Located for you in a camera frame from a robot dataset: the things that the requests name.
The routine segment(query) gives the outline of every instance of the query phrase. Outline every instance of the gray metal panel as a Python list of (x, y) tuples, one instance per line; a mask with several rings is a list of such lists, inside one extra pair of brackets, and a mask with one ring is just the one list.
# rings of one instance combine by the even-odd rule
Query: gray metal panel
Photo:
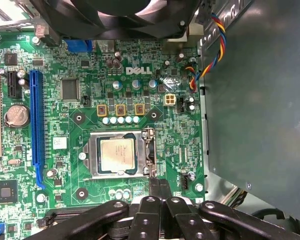
[(209, 169), (300, 219), (300, 0), (255, 0), (205, 86)]

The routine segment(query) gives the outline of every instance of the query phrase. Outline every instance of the dell logo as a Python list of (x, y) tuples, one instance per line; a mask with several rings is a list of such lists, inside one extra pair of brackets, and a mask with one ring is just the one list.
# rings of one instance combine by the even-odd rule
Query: dell logo
[(146, 70), (145, 68), (142, 66), (142, 67), (126, 67), (125, 68), (125, 74), (127, 75), (132, 75), (132, 74), (142, 74), (142, 75), (148, 75), (148, 74), (152, 74), (152, 71), (150, 71), (150, 67), (147, 66), (146, 67)]

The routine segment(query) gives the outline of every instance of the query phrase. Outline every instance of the motherboard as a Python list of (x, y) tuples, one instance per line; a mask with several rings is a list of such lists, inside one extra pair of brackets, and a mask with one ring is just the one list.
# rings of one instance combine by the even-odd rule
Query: motherboard
[(200, 96), (185, 71), (197, 49), (163, 54), (160, 40), (90, 44), (75, 52), (69, 41), (47, 47), (30, 33), (0, 34), (5, 239), (44, 230), (54, 209), (131, 203), (149, 194), (150, 177), (167, 179), (174, 196), (204, 201)]

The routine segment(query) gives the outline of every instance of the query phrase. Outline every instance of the pcie x16 slot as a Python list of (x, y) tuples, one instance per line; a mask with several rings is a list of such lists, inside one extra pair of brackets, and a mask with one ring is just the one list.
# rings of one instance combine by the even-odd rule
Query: pcie x16 slot
[(45, 189), (43, 170), (45, 166), (45, 122), (43, 98), (43, 74), (30, 71), (30, 118), (32, 165), (35, 168), (36, 184)]

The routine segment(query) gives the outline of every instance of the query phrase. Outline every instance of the cooling fan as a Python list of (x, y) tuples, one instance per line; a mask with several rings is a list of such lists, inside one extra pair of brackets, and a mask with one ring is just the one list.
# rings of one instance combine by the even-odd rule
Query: cooling fan
[(69, 39), (163, 39), (184, 35), (201, 0), (30, 0)]

